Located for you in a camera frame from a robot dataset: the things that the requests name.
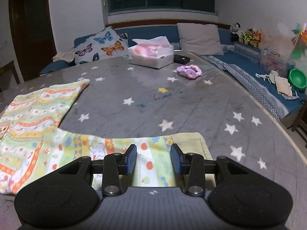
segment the green plastic basin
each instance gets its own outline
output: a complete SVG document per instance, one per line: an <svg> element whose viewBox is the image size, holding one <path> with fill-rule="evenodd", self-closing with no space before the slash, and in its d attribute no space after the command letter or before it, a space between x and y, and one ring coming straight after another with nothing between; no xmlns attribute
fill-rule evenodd
<svg viewBox="0 0 307 230"><path fill-rule="evenodd" d="M303 71L294 68L289 72L288 81L299 92L304 92L307 87L307 78Z"/></svg>

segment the dark brown door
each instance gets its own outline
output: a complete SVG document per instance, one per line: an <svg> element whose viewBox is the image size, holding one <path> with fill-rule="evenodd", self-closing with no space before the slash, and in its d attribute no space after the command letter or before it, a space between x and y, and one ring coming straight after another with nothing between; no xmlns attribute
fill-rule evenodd
<svg viewBox="0 0 307 230"><path fill-rule="evenodd" d="M14 49L24 81L39 76L56 54L48 0L9 0Z"/></svg>

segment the red dot print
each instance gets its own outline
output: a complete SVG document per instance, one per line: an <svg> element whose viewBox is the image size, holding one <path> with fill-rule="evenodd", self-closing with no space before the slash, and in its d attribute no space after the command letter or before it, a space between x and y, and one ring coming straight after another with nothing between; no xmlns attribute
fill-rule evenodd
<svg viewBox="0 0 307 230"><path fill-rule="evenodd" d="M154 167L154 166L153 166L153 163L152 163L151 161L147 162L146 168L147 168L148 170L152 170L153 167Z"/></svg>
<svg viewBox="0 0 307 230"><path fill-rule="evenodd" d="M147 150L147 145L146 145L146 143L142 143L142 144L141 144L141 149L142 149L142 150Z"/></svg>

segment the pink butterfly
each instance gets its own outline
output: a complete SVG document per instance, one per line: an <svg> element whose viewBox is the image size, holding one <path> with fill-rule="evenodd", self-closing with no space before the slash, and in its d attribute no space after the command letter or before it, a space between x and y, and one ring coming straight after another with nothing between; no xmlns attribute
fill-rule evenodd
<svg viewBox="0 0 307 230"><path fill-rule="evenodd" d="M90 53L92 51L92 43L89 44L85 49L83 50L80 50L78 52L76 52L75 54L78 54L79 56L83 56L85 55L86 53Z"/></svg>

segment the pink headband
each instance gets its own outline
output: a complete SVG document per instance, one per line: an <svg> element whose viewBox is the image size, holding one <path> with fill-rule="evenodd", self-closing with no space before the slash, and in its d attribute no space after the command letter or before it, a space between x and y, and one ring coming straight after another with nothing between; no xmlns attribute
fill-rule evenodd
<svg viewBox="0 0 307 230"><path fill-rule="evenodd" d="M196 65L181 66L176 69L181 76L189 79L195 79L201 75L201 69Z"/></svg>

